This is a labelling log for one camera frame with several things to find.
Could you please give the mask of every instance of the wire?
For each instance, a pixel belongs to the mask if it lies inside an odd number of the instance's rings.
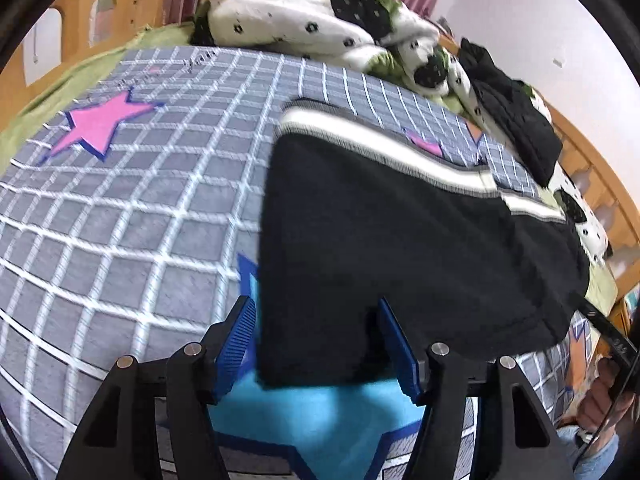
[[[33,478],[33,480],[38,480],[38,476],[36,475],[36,472],[33,470],[33,467],[31,466],[31,462],[29,462],[29,459],[27,458],[27,455],[24,452],[24,449],[20,445],[20,442],[18,442],[18,439],[15,436],[14,430],[12,430],[11,426],[9,425],[9,421],[7,420],[6,415],[2,410],[2,404],[0,404],[0,423],[4,428],[4,432],[7,434],[7,436],[9,437],[9,440],[14,446],[14,449],[18,454],[18,457],[20,457],[20,461],[22,462],[22,465],[26,469],[27,473],[31,478]]]
[[[593,444],[598,439],[600,434],[602,433],[602,430],[604,429],[604,427],[606,426],[607,422],[609,421],[609,417],[613,413],[613,410],[615,409],[616,404],[618,403],[618,400],[620,400],[620,396],[625,391],[626,384],[629,382],[629,379],[631,378],[631,375],[633,375],[634,371],[636,370],[636,365],[638,364],[638,358],[640,358],[640,351],[638,351],[636,353],[636,358],[634,359],[634,363],[631,365],[631,368],[629,369],[629,372],[627,373],[627,375],[625,377],[625,380],[622,383],[622,387],[620,388],[620,391],[616,394],[616,398],[613,399],[613,402],[611,403],[611,406],[607,410],[607,414],[605,415],[604,419],[602,420],[602,422],[598,426],[598,429],[593,434],[593,437],[591,438],[591,440],[588,441],[586,446],[584,446],[582,448],[581,452],[578,454],[578,457],[575,459],[574,465],[571,468],[572,470],[575,471],[575,468],[578,467],[578,463],[580,462],[580,460],[582,460],[582,457],[584,457],[585,453],[587,453],[587,451],[591,447],[591,444]]]

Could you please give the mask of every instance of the ribbed blue rubber pad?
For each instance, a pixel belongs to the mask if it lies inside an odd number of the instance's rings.
[[[381,314],[378,317],[380,331],[385,339],[386,351],[394,364],[400,389],[416,404],[422,393],[418,381],[418,363],[389,304],[386,300],[379,300],[378,306]]]
[[[254,334],[254,329],[255,303],[254,300],[247,297],[236,323],[229,331],[229,336],[216,358],[216,386],[213,388],[216,402],[220,402],[220,399],[231,391],[236,382],[238,369]]]

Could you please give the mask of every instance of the mattress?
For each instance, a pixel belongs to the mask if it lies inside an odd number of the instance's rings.
[[[298,96],[399,136],[420,132],[452,160],[473,163],[465,122],[405,89],[304,59],[190,46],[126,51],[12,157],[0,178],[0,403],[43,478],[54,478],[119,356],[167,357],[223,320],[239,294],[259,301],[273,128]],[[511,161],[494,166],[517,190],[528,186]],[[572,344],[587,360],[590,333],[576,314],[562,344],[516,357],[553,420],[572,399]],[[253,362],[249,352],[238,383],[210,411],[236,478],[401,477],[422,409],[396,381],[266,392]],[[357,409],[374,404],[384,416]],[[311,437],[264,416],[294,410],[305,420],[318,406],[330,416],[314,419]],[[475,413],[467,399],[456,478],[470,470]],[[163,428],[159,438],[171,472]]]

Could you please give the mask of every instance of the wooden furniture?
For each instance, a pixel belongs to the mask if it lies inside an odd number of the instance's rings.
[[[0,130],[75,63],[129,41],[146,24],[156,27],[164,24],[163,0],[115,0],[113,30],[110,37],[90,46],[90,13],[95,1],[53,2],[51,7],[62,14],[62,62],[31,85],[27,85],[24,79],[22,46],[15,51],[0,73]],[[457,53],[458,46],[450,38],[441,36],[440,43],[454,54]],[[547,106],[551,111],[556,132],[564,145],[561,155],[562,166],[571,176],[581,174],[588,178],[589,185],[584,193],[586,201],[596,215],[602,214],[609,218],[605,228],[614,250],[614,257],[617,254],[622,255],[615,273],[620,301],[624,294],[640,282],[638,208],[615,172],[593,145],[551,104],[547,103]]]

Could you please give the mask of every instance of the bed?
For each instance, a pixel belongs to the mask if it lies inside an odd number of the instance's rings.
[[[192,25],[162,27],[164,0],[114,0],[110,37],[90,46],[95,1],[53,3],[62,16],[59,66],[27,85],[22,44],[0,74],[0,286],[10,298],[0,311],[0,402],[42,478],[55,476],[118,356],[164,357],[223,319],[238,294],[256,296],[259,202],[271,131],[287,98],[304,94],[362,109],[385,127],[460,126],[454,114],[434,108],[442,117],[436,118],[426,100],[370,76],[277,54],[189,46]],[[440,44],[457,53],[446,36]],[[73,111],[102,102],[105,92],[121,96],[124,107],[146,103],[153,121],[136,117],[141,108],[127,112],[110,152],[91,144],[102,160],[80,146],[51,156]],[[606,220],[617,287],[606,310],[628,330],[623,298],[640,281],[638,209],[590,142],[545,104],[562,139],[562,167],[584,181],[585,200]],[[209,150],[212,142],[222,144]],[[203,253],[203,237],[214,240],[218,256]],[[57,264],[44,268],[44,260]],[[150,279],[140,282],[139,275]],[[178,297],[185,283],[190,296]],[[181,310],[185,304],[199,306]],[[582,385],[596,338],[576,317],[565,344],[518,357],[554,420]],[[598,344],[597,352],[606,352]],[[238,416],[255,420],[256,407],[242,397],[250,392],[245,385],[228,412],[212,412],[219,431]],[[422,415],[413,406],[401,411],[404,423],[377,429],[385,437],[372,441],[376,452],[365,478],[401,477]],[[468,472],[473,432],[469,400],[457,478]],[[171,478],[175,467],[161,426],[159,439]],[[301,465],[304,454],[286,446],[267,452],[257,441],[257,430],[251,437],[226,434],[225,460],[237,478],[315,478]]]

